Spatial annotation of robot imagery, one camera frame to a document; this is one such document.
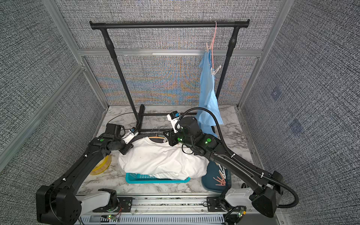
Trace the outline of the black clothes rack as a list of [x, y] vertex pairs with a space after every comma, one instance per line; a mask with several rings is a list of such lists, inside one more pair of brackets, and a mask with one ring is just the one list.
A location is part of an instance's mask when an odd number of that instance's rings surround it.
[[136, 110], [133, 99], [131, 97], [130, 91], [128, 89], [125, 77], [123, 75], [122, 69], [120, 67], [119, 61], [117, 59], [117, 54], [113, 42], [108, 34], [108, 29], [155, 29], [155, 28], [209, 28], [209, 27], [233, 27], [233, 32], [229, 40], [226, 60], [224, 63], [224, 68], [222, 69], [221, 77], [217, 87], [216, 97], [218, 98], [221, 93], [223, 82], [227, 73], [230, 59], [234, 52], [234, 48], [237, 43], [237, 37], [239, 30], [241, 28], [247, 28], [250, 24], [250, 19], [246, 21], [235, 21], [235, 22], [150, 22], [150, 23], [93, 23], [89, 22], [92, 30], [101, 31], [104, 42], [106, 44], [107, 50], [110, 53], [110, 56], [116, 67], [118, 76], [123, 85], [124, 91], [126, 93], [127, 99], [129, 100], [130, 106], [133, 110], [135, 119], [136, 119], [136, 129], [141, 132], [150, 132], [149, 129], [142, 128], [143, 118], [145, 116], [162, 116], [162, 113], [145, 113], [145, 106], [141, 105], [139, 111]]

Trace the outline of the light blue t-shirt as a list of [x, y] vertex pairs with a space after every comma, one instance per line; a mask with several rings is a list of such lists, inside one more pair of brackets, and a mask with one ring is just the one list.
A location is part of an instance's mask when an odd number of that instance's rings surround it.
[[[214, 91], [215, 77], [212, 74], [212, 54], [211, 51], [205, 52], [199, 67], [202, 69], [200, 76], [200, 97], [199, 107], [205, 108], [212, 112], [216, 117], [218, 124], [223, 125], [223, 121], [218, 108], [218, 100]], [[196, 114], [198, 125], [205, 134], [217, 137], [212, 127], [215, 127], [213, 117], [206, 111], [198, 110]]]

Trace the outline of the white t-shirt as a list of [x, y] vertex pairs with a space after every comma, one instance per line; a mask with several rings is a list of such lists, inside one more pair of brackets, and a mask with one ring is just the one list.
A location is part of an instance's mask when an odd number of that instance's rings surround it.
[[170, 146], [145, 137], [133, 142], [133, 148], [126, 155], [119, 155], [118, 165], [126, 173], [157, 179], [186, 180], [205, 176], [209, 160], [189, 152], [190, 149], [181, 143]]

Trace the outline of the yellow bamboo steamer basket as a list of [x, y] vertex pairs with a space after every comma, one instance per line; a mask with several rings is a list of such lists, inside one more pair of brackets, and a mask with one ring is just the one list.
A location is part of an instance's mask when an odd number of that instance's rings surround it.
[[109, 168], [111, 162], [112, 162], [112, 156], [111, 155], [106, 156], [94, 167], [94, 169], [90, 172], [90, 175], [99, 175], [103, 173]]

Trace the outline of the dark teal clothespin tray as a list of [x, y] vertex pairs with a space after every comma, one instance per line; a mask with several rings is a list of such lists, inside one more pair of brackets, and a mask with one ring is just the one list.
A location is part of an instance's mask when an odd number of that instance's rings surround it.
[[221, 193], [232, 185], [231, 172], [222, 165], [210, 162], [207, 173], [201, 178], [202, 186], [211, 192]]

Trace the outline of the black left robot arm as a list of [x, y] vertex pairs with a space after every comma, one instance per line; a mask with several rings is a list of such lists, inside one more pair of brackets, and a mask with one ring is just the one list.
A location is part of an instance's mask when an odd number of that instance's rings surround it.
[[73, 225], [80, 217], [94, 210], [114, 212], [120, 209], [116, 191], [103, 188], [97, 193], [77, 198], [77, 192], [95, 166], [113, 151], [122, 154], [133, 147], [138, 135], [133, 127], [121, 134], [122, 126], [107, 124], [105, 133], [92, 139], [82, 156], [51, 185], [36, 192], [37, 221], [49, 225]]

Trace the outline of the beige clothespin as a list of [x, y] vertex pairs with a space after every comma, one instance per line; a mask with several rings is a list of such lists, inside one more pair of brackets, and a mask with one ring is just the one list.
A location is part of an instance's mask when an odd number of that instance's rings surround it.
[[217, 67], [217, 68], [211, 68], [211, 74], [213, 75], [213, 76], [215, 76], [217, 73], [218, 73], [218, 71], [221, 69], [221, 65], [219, 66], [219, 67]]

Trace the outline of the pile of pastel clothespins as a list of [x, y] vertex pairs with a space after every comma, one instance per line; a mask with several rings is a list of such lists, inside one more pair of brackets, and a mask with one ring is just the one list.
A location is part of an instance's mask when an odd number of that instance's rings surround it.
[[213, 179], [216, 181], [216, 186], [221, 186], [221, 187], [225, 187], [226, 184], [227, 184], [227, 181], [226, 181], [226, 170], [223, 166], [219, 165], [218, 164], [218, 167], [219, 167], [219, 170], [218, 170], [218, 173], [219, 173], [219, 176], [217, 177], [213, 177]]

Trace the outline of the yellow wooden hanger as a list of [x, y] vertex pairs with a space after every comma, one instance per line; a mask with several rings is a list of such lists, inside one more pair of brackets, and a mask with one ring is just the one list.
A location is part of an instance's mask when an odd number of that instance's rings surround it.
[[164, 137], [159, 137], [159, 136], [151, 136], [151, 137], [148, 137], [149, 139], [161, 139], [161, 140], [164, 140]]

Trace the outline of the pink clothes hanger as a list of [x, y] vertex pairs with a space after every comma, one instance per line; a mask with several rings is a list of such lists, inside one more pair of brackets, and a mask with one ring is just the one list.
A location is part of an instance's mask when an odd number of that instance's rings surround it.
[[217, 27], [218, 27], [218, 26], [217, 26], [217, 21], [215, 21], [215, 30], [214, 30], [214, 35], [213, 35], [212, 42], [211, 42], [211, 69], [212, 69], [212, 71], [215, 71], [215, 68], [214, 68], [214, 53], [213, 53], [213, 49], [214, 49], [214, 44], [215, 44]]

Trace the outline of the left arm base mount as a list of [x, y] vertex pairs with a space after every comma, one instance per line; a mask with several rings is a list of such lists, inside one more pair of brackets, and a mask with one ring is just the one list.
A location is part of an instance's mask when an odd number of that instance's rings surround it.
[[132, 197], [118, 197], [116, 203], [113, 203], [112, 200], [110, 200], [110, 203], [107, 206], [97, 208], [92, 212], [96, 212], [96, 213], [131, 212], [132, 203], [133, 203]]

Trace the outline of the teal plastic basket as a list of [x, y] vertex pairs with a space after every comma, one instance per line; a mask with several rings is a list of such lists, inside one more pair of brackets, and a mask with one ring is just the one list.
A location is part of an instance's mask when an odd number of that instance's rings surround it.
[[178, 184], [178, 183], [188, 183], [191, 179], [190, 178], [187, 178], [185, 180], [158, 179], [150, 175], [126, 173], [125, 180], [128, 184]]

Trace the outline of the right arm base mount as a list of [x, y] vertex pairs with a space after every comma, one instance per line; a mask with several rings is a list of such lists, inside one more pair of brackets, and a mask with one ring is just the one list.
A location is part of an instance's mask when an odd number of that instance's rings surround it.
[[225, 212], [226, 210], [221, 206], [218, 196], [208, 196], [202, 203], [202, 206], [207, 208], [208, 212]]

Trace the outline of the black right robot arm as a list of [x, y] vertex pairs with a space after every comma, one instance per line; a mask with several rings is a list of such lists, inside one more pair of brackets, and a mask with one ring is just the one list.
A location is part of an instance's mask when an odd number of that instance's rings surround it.
[[262, 215], [274, 217], [284, 189], [268, 179], [282, 182], [283, 176], [279, 172], [265, 171], [228, 150], [220, 139], [203, 133], [194, 117], [185, 117], [180, 124], [182, 129], [177, 132], [173, 129], [163, 132], [171, 146], [187, 146], [196, 155], [225, 167], [253, 190], [249, 196], [252, 206]]

